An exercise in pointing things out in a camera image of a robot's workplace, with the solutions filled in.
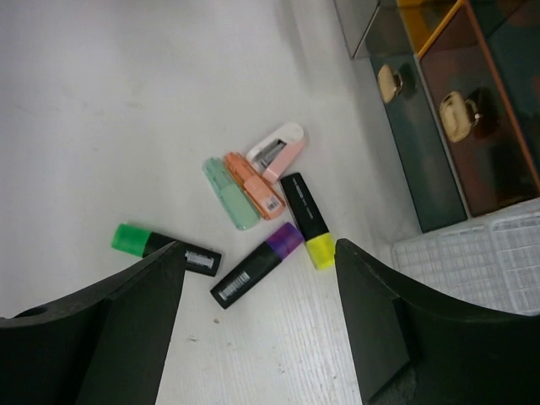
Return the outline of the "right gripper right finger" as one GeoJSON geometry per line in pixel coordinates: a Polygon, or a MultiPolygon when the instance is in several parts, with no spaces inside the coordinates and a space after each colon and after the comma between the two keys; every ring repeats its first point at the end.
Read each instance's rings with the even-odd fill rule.
{"type": "Polygon", "coordinates": [[[350,240],[335,265],[363,403],[538,403],[537,316],[443,294],[350,240]]]}

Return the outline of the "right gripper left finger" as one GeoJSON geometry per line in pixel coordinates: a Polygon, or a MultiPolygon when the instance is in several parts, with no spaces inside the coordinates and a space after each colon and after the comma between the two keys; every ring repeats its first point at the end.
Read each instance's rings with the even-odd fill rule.
{"type": "Polygon", "coordinates": [[[84,289],[1,320],[3,404],[154,404],[185,277],[170,243],[84,289]]]}

